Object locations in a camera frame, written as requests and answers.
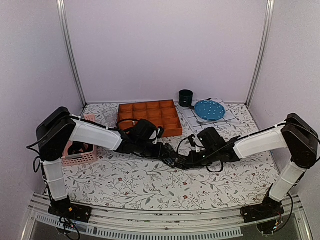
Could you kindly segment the white grid placemat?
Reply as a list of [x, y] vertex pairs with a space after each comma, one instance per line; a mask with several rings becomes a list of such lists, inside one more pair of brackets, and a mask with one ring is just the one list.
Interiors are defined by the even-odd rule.
[[224, 101], [218, 98], [193, 100], [191, 107], [177, 104], [176, 109], [195, 133], [206, 128], [220, 130], [240, 122]]

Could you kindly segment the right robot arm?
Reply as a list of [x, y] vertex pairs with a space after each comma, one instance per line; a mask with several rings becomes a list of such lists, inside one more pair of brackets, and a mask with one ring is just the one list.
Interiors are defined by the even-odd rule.
[[263, 152], [288, 149], [290, 161], [282, 170], [278, 179], [271, 185], [258, 213], [269, 218], [278, 210], [289, 191], [319, 160], [320, 139], [315, 130], [297, 114], [272, 127], [249, 134], [237, 136], [225, 141], [212, 127], [198, 134], [203, 150], [193, 150], [184, 164], [188, 168], [207, 167], [214, 162], [232, 163]]

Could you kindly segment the clear plastic cup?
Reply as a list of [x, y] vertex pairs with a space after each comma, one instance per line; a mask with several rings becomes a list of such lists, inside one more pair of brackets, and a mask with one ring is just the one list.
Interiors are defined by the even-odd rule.
[[100, 123], [108, 128], [114, 128], [117, 123], [117, 112], [116, 111], [104, 111], [101, 114]]

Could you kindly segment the dark green mug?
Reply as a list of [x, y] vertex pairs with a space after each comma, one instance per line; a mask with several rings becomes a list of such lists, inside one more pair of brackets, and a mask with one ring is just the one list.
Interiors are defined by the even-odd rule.
[[178, 93], [178, 103], [183, 108], [188, 108], [192, 105], [193, 92], [189, 89], [182, 89]]

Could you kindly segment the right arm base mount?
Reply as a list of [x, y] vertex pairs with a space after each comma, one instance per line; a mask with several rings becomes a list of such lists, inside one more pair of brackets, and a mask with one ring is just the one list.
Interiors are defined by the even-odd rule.
[[282, 216], [284, 212], [284, 208], [279, 202], [245, 205], [240, 209], [240, 215], [243, 217], [245, 223], [279, 217]]

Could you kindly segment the dark floral tie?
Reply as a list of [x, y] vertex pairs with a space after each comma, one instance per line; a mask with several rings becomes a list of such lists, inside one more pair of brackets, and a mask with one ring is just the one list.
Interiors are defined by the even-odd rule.
[[177, 168], [181, 170], [187, 170], [188, 167], [185, 164], [187, 157], [181, 154], [178, 154], [174, 148], [166, 143], [161, 147], [160, 151], [160, 160], [171, 168]]

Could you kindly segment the blue dotted plate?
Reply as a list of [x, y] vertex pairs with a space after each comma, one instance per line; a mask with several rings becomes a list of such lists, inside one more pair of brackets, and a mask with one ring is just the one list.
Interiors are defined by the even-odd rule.
[[206, 121], [219, 121], [226, 113], [225, 108], [213, 100], [198, 101], [194, 106], [194, 111], [198, 117]]

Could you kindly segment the pink plastic basket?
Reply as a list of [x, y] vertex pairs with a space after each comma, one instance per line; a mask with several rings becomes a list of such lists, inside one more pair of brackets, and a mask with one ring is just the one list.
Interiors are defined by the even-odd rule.
[[63, 167], [94, 163], [98, 160], [97, 147], [93, 145], [93, 151], [81, 154], [68, 155], [68, 148], [72, 145], [69, 141], [62, 154], [61, 162]]

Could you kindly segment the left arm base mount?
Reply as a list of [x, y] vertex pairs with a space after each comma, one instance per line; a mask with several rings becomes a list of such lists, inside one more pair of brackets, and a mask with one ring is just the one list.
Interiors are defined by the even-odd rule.
[[58, 217], [66, 217], [73, 221], [88, 223], [92, 210], [89, 206], [67, 202], [51, 204], [48, 213]]

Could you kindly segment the silver fork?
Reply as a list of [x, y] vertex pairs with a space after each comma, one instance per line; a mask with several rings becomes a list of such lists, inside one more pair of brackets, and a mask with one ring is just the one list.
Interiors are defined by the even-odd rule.
[[198, 120], [196, 120], [196, 122], [199, 125], [211, 125], [211, 124], [219, 124], [219, 123], [226, 124], [226, 123], [232, 122], [232, 120], [218, 120], [218, 121], [198, 121]]

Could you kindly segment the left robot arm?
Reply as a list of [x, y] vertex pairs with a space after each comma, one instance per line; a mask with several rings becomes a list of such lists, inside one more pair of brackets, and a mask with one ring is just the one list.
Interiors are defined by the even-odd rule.
[[66, 107], [59, 107], [36, 129], [36, 145], [51, 195], [51, 204], [63, 217], [70, 217], [75, 211], [62, 170], [62, 157], [69, 142], [157, 159], [162, 155], [163, 145], [158, 139], [163, 133], [163, 127], [157, 127], [146, 119], [138, 120], [128, 130], [121, 130], [88, 121], [71, 114]]

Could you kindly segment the orange wooden compartment tray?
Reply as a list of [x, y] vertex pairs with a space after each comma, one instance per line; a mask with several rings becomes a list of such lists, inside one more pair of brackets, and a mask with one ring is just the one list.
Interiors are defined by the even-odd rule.
[[141, 119], [164, 128], [164, 138], [178, 137], [183, 133], [173, 100], [126, 103], [118, 106], [117, 125], [121, 130], [134, 127]]

